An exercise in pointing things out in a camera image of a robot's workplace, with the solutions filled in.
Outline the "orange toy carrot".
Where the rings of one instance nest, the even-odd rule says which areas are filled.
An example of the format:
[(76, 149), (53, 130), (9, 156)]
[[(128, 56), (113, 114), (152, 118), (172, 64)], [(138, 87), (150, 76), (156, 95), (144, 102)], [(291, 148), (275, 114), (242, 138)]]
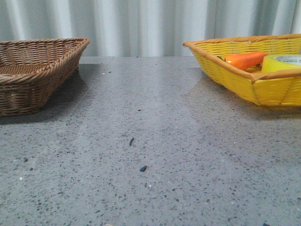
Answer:
[(267, 56), (264, 52), (250, 52), (241, 54), (227, 55), (224, 61), (240, 70), (247, 70), (263, 62), (264, 57)]

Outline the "white pleated curtain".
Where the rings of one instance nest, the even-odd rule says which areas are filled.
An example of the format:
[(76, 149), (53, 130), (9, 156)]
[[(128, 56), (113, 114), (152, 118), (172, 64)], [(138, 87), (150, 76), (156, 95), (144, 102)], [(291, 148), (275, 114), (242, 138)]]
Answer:
[(89, 38), (88, 57), (188, 56), (185, 41), (300, 33), (298, 0), (3, 0), (0, 39)]

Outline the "yellow wicker basket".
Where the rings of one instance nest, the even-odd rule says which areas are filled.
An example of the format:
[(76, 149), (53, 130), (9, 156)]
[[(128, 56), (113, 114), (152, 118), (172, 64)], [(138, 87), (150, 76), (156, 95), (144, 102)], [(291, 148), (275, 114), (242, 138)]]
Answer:
[(262, 73), (258, 67), (235, 68), (222, 58), (230, 54), (262, 51), (268, 54), (298, 54), (300, 34), (262, 35), (186, 41), (202, 70), (212, 80), (257, 105), (300, 106), (300, 69)]

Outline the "brown wicker basket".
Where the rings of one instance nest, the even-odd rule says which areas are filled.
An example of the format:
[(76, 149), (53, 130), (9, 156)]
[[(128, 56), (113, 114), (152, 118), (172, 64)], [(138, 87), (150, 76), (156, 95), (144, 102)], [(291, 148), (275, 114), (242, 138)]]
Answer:
[(78, 69), (88, 38), (0, 43), (0, 114), (38, 112)]

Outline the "yellow tape roll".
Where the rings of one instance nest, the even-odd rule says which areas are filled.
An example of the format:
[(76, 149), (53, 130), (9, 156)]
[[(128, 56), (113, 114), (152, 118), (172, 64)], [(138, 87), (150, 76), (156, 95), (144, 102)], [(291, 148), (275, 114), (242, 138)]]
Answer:
[(271, 54), (264, 57), (261, 72), (270, 73), (270, 72), (276, 72), (281, 70), (300, 69), (300, 68), (301, 68), (300, 54), (289, 54), (289, 55)]

